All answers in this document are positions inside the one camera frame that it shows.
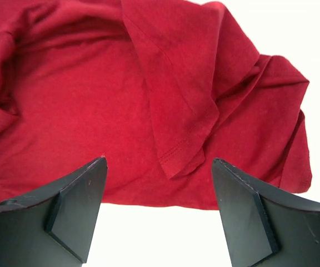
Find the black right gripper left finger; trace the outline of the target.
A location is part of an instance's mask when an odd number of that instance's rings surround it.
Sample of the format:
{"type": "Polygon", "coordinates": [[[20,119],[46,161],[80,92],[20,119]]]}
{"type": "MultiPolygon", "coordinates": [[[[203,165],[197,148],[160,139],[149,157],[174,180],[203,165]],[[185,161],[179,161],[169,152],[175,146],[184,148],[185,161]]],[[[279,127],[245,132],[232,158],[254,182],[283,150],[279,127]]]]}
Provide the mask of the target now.
{"type": "Polygon", "coordinates": [[[33,191],[0,202],[0,266],[87,262],[107,178],[97,158],[33,191]]]}

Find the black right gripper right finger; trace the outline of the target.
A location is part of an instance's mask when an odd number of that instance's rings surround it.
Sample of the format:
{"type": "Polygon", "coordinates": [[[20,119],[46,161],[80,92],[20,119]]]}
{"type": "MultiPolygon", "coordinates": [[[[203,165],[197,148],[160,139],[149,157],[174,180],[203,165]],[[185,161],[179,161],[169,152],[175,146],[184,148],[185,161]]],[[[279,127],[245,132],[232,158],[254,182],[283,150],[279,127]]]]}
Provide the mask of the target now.
{"type": "Polygon", "coordinates": [[[212,178],[232,266],[320,266],[320,202],[218,158],[212,178]]]}

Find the dark red t shirt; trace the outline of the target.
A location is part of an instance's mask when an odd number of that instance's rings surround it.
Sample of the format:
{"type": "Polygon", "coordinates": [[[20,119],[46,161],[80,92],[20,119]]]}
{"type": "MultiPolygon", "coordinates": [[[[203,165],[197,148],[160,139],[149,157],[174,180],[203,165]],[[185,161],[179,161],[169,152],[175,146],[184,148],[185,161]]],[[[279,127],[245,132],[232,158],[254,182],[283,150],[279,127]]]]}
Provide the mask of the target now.
{"type": "Polygon", "coordinates": [[[108,203],[214,210],[216,157],[306,192],[308,84],[219,2],[0,1],[0,201],[101,156],[108,203]]]}

